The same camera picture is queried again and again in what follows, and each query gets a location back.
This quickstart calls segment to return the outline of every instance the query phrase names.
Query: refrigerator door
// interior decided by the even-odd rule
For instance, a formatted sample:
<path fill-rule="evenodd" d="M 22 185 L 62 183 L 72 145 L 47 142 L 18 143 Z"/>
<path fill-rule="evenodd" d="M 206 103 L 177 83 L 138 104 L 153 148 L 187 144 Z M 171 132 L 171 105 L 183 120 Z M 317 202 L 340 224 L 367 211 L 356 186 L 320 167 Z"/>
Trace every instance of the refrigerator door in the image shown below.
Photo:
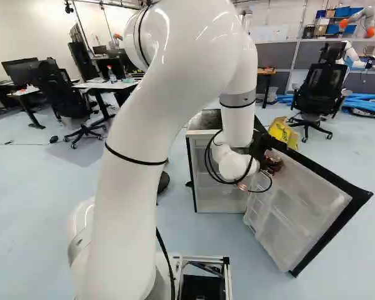
<path fill-rule="evenodd" d="M 278 268 L 296 277 L 373 194 L 282 143 L 273 153 L 283 167 L 270 190 L 251 194 L 243 221 Z M 251 189 L 266 189 L 269 183 L 260 173 Z"/>

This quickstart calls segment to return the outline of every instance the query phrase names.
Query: pole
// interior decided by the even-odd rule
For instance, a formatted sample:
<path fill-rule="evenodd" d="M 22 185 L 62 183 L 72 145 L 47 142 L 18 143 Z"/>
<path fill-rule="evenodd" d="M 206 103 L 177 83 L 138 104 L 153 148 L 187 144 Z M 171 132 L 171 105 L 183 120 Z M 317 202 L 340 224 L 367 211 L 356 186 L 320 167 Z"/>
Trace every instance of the pole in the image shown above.
<path fill-rule="evenodd" d="M 115 42 L 114 42 L 113 34 L 111 33 L 110 25 L 108 24 L 108 20 L 107 20 L 106 10 L 104 9 L 104 5 L 103 5 L 103 4 L 104 4 L 104 3 L 101 1 L 101 2 L 100 2 L 100 9 L 102 10 L 102 12 L 103 12 L 103 14 L 104 14 L 104 18 L 106 19 L 108 32 L 110 33 L 110 37 L 111 37 L 111 42 L 112 42 L 112 44 L 113 44 L 114 47 L 115 47 Z"/>
<path fill-rule="evenodd" d="M 88 43 L 88 39 L 86 38 L 85 30 L 83 30 L 82 22 L 81 22 L 81 19 L 79 18 L 78 10 L 76 9 L 75 0 L 72 0 L 72 6 L 74 6 L 74 10 L 75 10 L 76 18 L 77 18 L 77 24 L 79 25 L 79 28 L 80 28 L 81 31 L 82 31 L 82 35 L 83 35 L 84 43 L 85 43 L 85 45 L 86 45 L 86 49 L 87 49 L 92 55 L 94 55 L 92 49 L 90 49 L 90 46 L 89 46 L 89 43 Z"/>

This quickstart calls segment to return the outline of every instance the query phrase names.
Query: computer mouse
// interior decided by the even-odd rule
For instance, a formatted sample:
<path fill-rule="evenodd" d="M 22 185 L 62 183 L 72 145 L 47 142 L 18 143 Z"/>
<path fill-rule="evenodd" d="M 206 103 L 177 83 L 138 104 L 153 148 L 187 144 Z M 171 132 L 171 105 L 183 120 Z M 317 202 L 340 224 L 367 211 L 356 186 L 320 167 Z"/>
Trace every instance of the computer mouse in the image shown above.
<path fill-rule="evenodd" d="M 56 143 L 56 142 L 58 142 L 58 136 L 52 136 L 52 137 L 50 137 L 50 144 L 54 144 L 54 143 Z"/>

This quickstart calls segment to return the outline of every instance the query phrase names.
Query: blue bin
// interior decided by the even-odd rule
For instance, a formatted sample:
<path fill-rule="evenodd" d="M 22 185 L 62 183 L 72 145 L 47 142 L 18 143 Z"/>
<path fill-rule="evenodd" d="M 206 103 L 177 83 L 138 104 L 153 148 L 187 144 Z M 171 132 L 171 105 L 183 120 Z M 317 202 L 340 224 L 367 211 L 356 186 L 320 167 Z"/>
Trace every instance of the blue bin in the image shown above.
<path fill-rule="evenodd" d="M 348 17 L 350 16 L 350 6 L 339 7 L 335 9 L 335 17 Z"/>
<path fill-rule="evenodd" d="M 352 7 L 350 9 L 350 14 L 349 16 L 352 16 L 355 13 L 358 13 L 359 11 L 362 11 L 364 8 L 363 7 Z"/>
<path fill-rule="evenodd" d="M 325 15 L 326 15 L 326 10 L 317 11 L 317 14 L 316 14 L 315 18 L 316 19 L 325 18 Z"/>
<path fill-rule="evenodd" d="M 357 25 L 349 25 L 344 31 L 344 34 L 353 34 L 356 31 L 356 26 Z"/>
<path fill-rule="evenodd" d="M 339 25 L 328 25 L 326 29 L 326 33 L 328 34 L 334 34 L 339 32 Z"/>

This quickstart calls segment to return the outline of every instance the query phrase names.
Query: mini fridge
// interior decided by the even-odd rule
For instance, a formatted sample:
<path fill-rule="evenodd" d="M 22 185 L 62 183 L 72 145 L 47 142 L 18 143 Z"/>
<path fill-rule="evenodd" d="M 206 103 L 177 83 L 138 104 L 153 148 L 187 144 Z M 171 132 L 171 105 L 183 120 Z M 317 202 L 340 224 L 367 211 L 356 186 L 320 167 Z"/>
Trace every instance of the mini fridge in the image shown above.
<path fill-rule="evenodd" d="M 272 145 L 282 160 L 264 193 L 247 193 L 215 182 L 204 167 L 204 148 L 222 128 L 219 109 L 205 109 L 188 124 L 187 154 L 197 213 L 242 213 L 242 221 L 282 272 L 294 277 L 321 252 L 373 195 L 282 142 Z M 254 129 L 267 131 L 256 118 Z M 269 186 L 262 173 L 245 179 L 251 189 Z"/>

